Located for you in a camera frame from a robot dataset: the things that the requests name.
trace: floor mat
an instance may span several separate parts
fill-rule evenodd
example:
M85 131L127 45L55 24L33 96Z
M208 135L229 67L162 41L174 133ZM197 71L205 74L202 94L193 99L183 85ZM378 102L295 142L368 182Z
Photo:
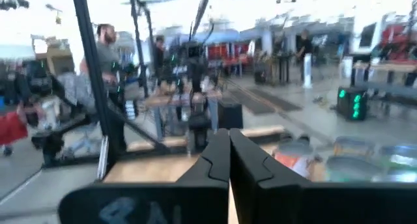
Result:
M275 109L273 107L254 100L250 95L241 90L229 90L229 92L234 100L244 105L254 115L275 113Z
M302 108L300 106L297 106L295 104L292 104L288 102L287 100L284 100L278 96L274 96L272 94L269 94L265 91L261 91L259 89L248 89L248 91L252 92L257 97L263 98L265 100L268 100L271 102L271 104L274 104L276 107L284 110L284 111L300 111Z

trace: green light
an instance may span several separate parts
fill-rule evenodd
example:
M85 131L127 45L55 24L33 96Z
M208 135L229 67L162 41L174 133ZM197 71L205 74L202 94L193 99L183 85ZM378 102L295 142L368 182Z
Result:
M354 100L353 101L355 103L357 103L357 102L359 102L359 100L360 100L360 95L357 95L357 96L354 97Z
M346 91L340 91L339 98L343 98L346 95Z
M354 119L357 119L358 117L359 117L359 112L358 111L355 111L354 113L353 113L353 116L352 116Z

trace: white pole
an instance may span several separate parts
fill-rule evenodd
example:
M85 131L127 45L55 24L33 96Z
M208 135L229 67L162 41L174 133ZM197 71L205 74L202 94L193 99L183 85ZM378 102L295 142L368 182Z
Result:
M311 86L311 53L307 53L304 57L304 84L305 89L312 88Z

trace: black speaker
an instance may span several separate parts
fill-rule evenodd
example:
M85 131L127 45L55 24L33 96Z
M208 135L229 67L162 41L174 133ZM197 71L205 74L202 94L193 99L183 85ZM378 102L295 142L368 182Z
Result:
M346 120L365 120L367 112L366 90L357 87L339 87L336 110Z
M242 104L232 98L223 98L218 106L219 128L243 129Z
M254 73L255 83L256 84L264 84L266 83L266 77L264 71L256 71Z

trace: concrete floor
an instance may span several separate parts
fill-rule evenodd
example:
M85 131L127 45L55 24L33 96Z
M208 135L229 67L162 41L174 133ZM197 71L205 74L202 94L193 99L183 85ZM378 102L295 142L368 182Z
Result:
M321 76L320 73L324 75L324 79L316 78ZM302 106L302 110L292 111L285 115L275 113L261 116L253 116L245 111L245 128L281 124L295 135L308 133L311 135L312 145L318 149L323 157L328 156L332 151L332 148L328 147L329 142L341 135L362 137L374 141L378 145L417 142L415 133L417 132L417 110L405 111L403 107L393 107L389 117L382 116L376 110L373 112L376 117L370 117L365 122L346 122L329 110L328 107L330 104L336 103L337 89L340 85L346 84L347 80L338 78L339 72L336 67L323 68L320 73L317 69L313 70L313 78L315 79L312 89L303 89L297 84L290 84L285 87L257 87ZM375 74L374 78L383 79L384 75ZM295 83L298 77L297 69L291 70L291 77ZM246 88L255 86L252 77L233 78L233 82ZM313 99L317 96L325 97L329 104L325 106L313 104ZM143 116L140 116L137 123L148 129L150 133L154 133L154 126L150 117L144 119ZM100 130L97 129L91 135L100 138ZM69 133L66 136L66 144L69 145L79 137L79 133ZM129 143L141 140L141 138L131 130L126 129L126 140ZM40 152L37 152L31 146L30 140L21 140L14 145L14 148L15 152L12 157L0 158L0 177L2 178L0 197L4 197L36 173L42 164ZM56 208L60 197L72 189L94 180L95 167L84 169L84 173L81 173L77 167L70 170L76 172L69 173L68 169L56 169L42 172L41 175L37 174L35 175L37 176L36 188L32 188L30 191L20 191L15 198L0 199L0 223L41 223L41 221L43 223L56 223L55 214L50 210ZM47 177L55 177L53 180L56 182L51 184ZM48 197L48 194L43 194L45 190L41 191L41 188L47 189L50 197ZM17 198L20 202L35 199L40 199L40 201L37 202L36 206L33 203L19 204L16 201ZM2 217L10 214L19 214L28 210L35 213L31 218L12 218L7 221L2 219Z

